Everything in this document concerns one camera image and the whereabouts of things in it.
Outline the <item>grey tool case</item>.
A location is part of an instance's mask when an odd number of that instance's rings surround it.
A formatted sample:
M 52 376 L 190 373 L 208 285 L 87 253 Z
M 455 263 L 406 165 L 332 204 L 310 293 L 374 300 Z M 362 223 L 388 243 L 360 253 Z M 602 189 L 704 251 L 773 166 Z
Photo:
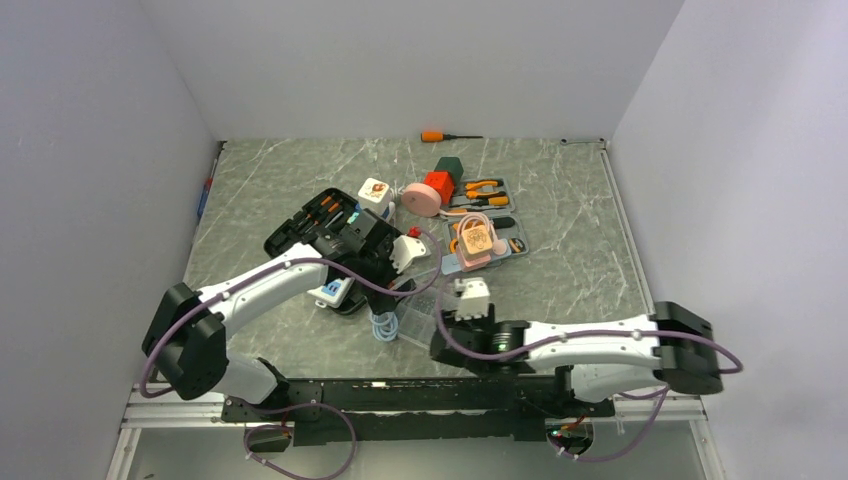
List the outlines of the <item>grey tool case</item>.
M 476 182 L 479 180 L 496 179 L 503 180 L 506 192 L 509 195 L 510 203 L 506 206 L 475 206 L 470 205 L 469 200 L 463 196 L 464 185 L 468 182 Z M 526 238 L 525 229 L 516 214 L 516 204 L 513 199 L 512 189 L 508 186 L 508 182 L 504 177 L 486 177 L 478 179 L 461 180 L 455 188 L 450 203 L 444 208 L 448 215 L 441 214 L 441 217 L 448 222 L 450 227 L 448 233 L 449 250 L 455 253 L 458 248 L 457 235 L 458 223 L 461 216 L 468 213 L 480 213 L 490 218 L 494 226 L 497 236 L 504 240 L 512 251 L 513 256 L 527 255 L 530 251 L 529 244 Z

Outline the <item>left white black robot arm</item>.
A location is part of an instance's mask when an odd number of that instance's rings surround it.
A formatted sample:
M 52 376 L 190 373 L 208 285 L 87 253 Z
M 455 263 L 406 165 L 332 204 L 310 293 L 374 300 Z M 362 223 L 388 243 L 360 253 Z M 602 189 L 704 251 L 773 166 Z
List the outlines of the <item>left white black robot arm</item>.
M 230 351 L 229 340 L 271 309 L 339 278 L 364 286 L 374 309 L 392 307 L 388 286 L 399 275 L 392 253 L 401 236 L 362 211 L 338 227 L 312 228 L 285 252 L 235 278 L 199 289 L 173 285 L 142 342 L 141 394 L 155 397 L 146 383 L 158 371 L 183 400 L 216 392 L 247 401 L 261 419 L 279 417 L 288 402 L 283 376 L 262 359 Z

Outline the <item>black tool case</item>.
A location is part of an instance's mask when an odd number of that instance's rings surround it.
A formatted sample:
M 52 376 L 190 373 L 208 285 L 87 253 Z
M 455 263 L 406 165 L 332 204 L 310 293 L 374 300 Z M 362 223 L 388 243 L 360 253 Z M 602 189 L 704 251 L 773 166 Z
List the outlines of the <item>black tool case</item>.
M 328 188 L 317 194 L 290 219 L 284 221 L 264 241 L 263 250 L 275 258 L 287 251 L 294 243 L 303 238 L 315 227 L 331 229 L 340 227 L 350 215 L 358 211 L 358 201 L 337 188 Z M 355 286 L 338 309 L 329 309 L 338 315 L 348 316 L 357 313 L 366 304 L 364 295 Z

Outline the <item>white power strip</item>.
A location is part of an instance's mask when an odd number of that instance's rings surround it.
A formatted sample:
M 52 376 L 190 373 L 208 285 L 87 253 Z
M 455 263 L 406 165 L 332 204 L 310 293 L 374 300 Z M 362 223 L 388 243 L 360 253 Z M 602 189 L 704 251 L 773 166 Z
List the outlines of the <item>white power strip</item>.
M 351 288 L 355 285 L 352 278 L 339 278 L 324 284 L 319 288 L 308 291 L 315 299 L 315 305 L 319 308 L 338 309 L 348 297 Z

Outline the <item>clear plastic screw box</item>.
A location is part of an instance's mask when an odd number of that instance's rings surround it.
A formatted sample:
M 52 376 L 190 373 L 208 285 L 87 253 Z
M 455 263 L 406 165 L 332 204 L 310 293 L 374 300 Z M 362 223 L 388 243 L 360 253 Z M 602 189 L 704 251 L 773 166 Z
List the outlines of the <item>clear plastic screw box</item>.
M 398 319 L 398 336 L 428 351 L 432 337 L 437 331 L 434 312 L 438 299 L 441 299 L 441 306 L 444 309 L 456 308 L 457 299 L 452 296 L 444 299 L 435 287 L 429 287 L 423 293 L 401 300 L 395 310 Z

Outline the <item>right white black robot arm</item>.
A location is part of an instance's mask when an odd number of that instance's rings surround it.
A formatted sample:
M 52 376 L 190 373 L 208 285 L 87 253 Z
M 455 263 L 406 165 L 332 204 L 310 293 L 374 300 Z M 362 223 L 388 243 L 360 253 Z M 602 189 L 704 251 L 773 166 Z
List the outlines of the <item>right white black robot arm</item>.
M 651 314 L 587 324 L 481 318 L 460 320 L 440 311 L 432 335 L 432 360 L 478 376 L 540 374 L 565 368 L 570 377 L 551 388 L 557 411 L 574 415 L 588 403 L 615 394 L 667 387 L 688 395 L 723 391 L 726 355 L 712 324 L 674 302 Z

